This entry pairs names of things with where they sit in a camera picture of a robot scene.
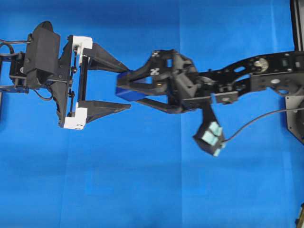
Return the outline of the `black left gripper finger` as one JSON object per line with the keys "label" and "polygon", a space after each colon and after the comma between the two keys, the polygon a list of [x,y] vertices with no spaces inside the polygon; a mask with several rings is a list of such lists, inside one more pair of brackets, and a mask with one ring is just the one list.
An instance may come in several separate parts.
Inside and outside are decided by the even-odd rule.
{"label": "black left gripper finger", "polygon": [[111,103],[104,101],[80,101],[78,106],[87,108],[86,123],[92,122],[104,116],[115,114],[131,108],[130,104]]}
{"label": "black left gripper finger", "polygon": [[102,48],[97,43],[93,43],[91,49],[87,49],[89,57],[89,70],[103,70],[109,72],[126,72],[129,69],[109,52]]}

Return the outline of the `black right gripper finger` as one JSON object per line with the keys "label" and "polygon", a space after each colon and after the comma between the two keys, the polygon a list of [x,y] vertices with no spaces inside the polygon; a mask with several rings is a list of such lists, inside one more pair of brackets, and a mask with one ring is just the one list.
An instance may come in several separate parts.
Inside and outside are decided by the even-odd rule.
{"label": "black right gripper finger", "polygon": [[156,110],[162,111],[167,114],[183,113],[183,107],[181,106],[180,101],[172,95],[167,95],[167,103],[162,103],[162,102],[152,100],[149,98],[143,98],[143,99],[137,100],[136,102],[140,103],[142,105],[145,105],[145,106],[149,106]]}
{"label": "black right gripper finger", "polygon": [[121,73],[117,78],[119,88],[155,88],[173,72],[175,49],[154,50],[146,63],[137,70]]}

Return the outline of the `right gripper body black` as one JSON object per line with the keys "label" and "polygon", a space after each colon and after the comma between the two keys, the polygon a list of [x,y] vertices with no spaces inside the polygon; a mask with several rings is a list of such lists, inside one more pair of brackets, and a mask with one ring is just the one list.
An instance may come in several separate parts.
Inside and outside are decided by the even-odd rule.
{"label": "right gripper body black", "polygon": [[178,112],[203,109],[211,104],[212,79],[197,71],[193,61],[172,51],[171,77],[168,81],[168,99]]}

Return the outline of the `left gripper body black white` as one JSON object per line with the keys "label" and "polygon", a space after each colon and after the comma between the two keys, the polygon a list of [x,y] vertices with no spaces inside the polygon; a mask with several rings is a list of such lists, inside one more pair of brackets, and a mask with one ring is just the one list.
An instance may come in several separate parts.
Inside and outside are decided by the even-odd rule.
{"label": "left gripper body black white", "polygon": [[73,95],[73,74],[74,69],[77,68],[77,64],[72,65],[72,60],[76,60],[79,56],[78,64],[81,65],[84,49],[92,49],[92,47],[93,39],[91,37],[70,35],[58,60],[59,81],[56,82],[56,106],[58,125],[61,128],[82,130],[86,124],[88,109],[79,107],[79,102],[76,102],[76,109],[67,115],[67,103],[69,96]]}

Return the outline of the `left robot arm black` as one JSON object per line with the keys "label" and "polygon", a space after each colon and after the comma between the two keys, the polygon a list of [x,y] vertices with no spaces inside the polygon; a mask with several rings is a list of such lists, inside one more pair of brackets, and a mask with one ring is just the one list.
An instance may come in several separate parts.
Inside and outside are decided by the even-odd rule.
{"label": "left robot arm black", "polygon": [[9,62],[11,86],[1,86],[1,92],[28,93],[46,89],[57,106],[61,128],[82,130],[96,119],[129,109],[129,104],[86,100],[88,70],[123,72],[124,67],[91,37],[68,37],[59,54],[60,36],[45,29],[29,34],[25,52],[9,52],[0,56]]}

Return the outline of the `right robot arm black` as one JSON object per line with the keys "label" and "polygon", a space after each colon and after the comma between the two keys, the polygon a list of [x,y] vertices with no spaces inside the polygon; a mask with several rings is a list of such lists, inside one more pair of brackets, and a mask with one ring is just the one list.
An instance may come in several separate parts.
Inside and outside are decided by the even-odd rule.
{"label": "right robot arm black", "polygon": [[139,103],[168,114],[231,104],[246,93],[273,89],[281,96],[304,92],[304,54],[281,52],[249,57],[222,69],[199,72],[174,49],[155,50],[141,68],[121,74],[118,88],[142,93]]}

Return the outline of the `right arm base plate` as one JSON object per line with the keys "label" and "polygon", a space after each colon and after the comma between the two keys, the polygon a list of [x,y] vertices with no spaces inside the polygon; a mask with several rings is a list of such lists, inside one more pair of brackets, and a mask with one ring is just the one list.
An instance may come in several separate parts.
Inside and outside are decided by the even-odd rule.
{"label": "right arm base plate", "polygon": [[304,92],[285,97],[287,129],[300,142],[304,143]]}

